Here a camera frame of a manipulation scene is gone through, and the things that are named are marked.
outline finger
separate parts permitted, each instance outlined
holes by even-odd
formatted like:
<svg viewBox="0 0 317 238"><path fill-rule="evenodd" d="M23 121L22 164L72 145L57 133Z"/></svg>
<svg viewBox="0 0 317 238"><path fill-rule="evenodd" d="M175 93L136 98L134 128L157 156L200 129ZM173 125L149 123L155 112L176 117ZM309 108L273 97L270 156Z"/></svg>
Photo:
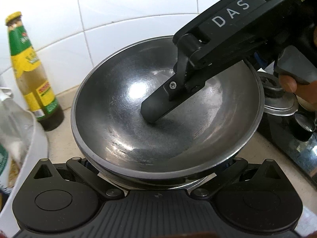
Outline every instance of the finger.
<svg viewBox="0 0 317 238"><path fill-rule="evenodd" d="M297 83L296 80L294 80L291 76L279 75L278 79L280 81L280 85L285 91L291 93L294 93L296 91Z"/></svg>
<svg viewBox="0 0 317 238"><path fill-rule="evenodd" d="M315 43L315 46L317 46L317 27L315 28L315 31L314 31L314 43Z"/></svg>
<svg viewBox="0 0 317 238"><path fill-rule="evenodd" d="M295 94L310 104L317 103L317 81L314 81L309 85L297 84Z"/></svg>
<svg viewBox="0 0 317 238"><path fill-rule="evenodd" d="M317 232L313 232L312 234L310 234L306 238L317 238Z"/></svg>

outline gas stove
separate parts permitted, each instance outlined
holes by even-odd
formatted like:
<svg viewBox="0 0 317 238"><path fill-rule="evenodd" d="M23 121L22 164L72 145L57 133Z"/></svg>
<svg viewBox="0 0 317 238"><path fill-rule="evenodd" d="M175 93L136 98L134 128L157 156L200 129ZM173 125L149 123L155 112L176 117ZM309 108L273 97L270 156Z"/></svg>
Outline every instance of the gas stove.
<svg viewBox="0 0 317 238"><path fill-rule="evenodd" d="M261 72L259 76L265 106L257 131L286 154L317 187L315 112L302 107L294 94L284 92L274 75Z"/></svg>
<svg viewBox="0 0 317 238"><path fill-rule="evenodd" d="M300 237L303 205L278 164L226 162L215 177L188 190L123 191L86 159L41 159L17 193L16 238Z"/></svg>

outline white container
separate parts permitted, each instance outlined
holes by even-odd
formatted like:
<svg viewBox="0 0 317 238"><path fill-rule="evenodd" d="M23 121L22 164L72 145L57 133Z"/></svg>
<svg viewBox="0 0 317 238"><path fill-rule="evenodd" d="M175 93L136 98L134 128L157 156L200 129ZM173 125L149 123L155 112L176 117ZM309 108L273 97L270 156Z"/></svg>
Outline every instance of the white container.
<svg viewBox="0 0 317 238"><path fill-rule="evenodd" d="M41 158L48 157L49 143L47 136L42 126L36 121L34 115L32 113L30 114L32 115L34 122L31 145L20 170L20 174L15 182L15 186L13 187L7 203L4 205L4 208L0 213L0 230L2 230L9 238L13 237L20 230L12 212L12 202L15 195L36 163Z"/></svg>

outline green label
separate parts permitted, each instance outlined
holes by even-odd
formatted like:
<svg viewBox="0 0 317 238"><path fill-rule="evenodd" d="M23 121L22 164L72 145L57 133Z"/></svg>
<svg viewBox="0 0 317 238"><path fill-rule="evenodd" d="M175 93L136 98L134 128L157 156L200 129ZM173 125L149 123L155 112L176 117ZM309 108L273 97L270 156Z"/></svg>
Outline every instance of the green label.
<svg viewBox="0 0 317 238"><path fill-rule="evenodd" d="M7 165L8 153L0 144L0 175L2 174L5 166Z"/></svg>
<svg viewBox="0 0 317 238"><path fill-rule="evenodd" d="M49 105L45 106L45 108L46 108L48 114L50 114L50 113L52 113L52 112L55 110L55 108L56 108L57 106L58 106L58 100L55 98L55 99L53 100L53 102L50 103Z"/></svg>
<svg viewBox="0 0 317 238"><path fill-rule="evenodd" d="M17 55L31 46L30 39L24 26L16 27L9 32L9 44L11 56Z"/></svg>

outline human hand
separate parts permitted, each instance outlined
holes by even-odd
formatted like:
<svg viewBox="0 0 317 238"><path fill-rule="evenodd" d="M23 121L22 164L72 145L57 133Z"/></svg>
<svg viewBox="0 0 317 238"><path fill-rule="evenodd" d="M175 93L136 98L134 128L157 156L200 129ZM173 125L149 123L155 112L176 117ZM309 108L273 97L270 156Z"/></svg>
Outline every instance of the human hand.
<svg viewBox="0 0 317 238"><path fill-rule="evenodd" d="M314 44L317 47L317 28L314 31L313 38ZM317 81L309 85L301 85L292 77L286 75L280 75L279 81L285 91L295 93L297 96L312 104L315 110L317 110Z"/></svg>

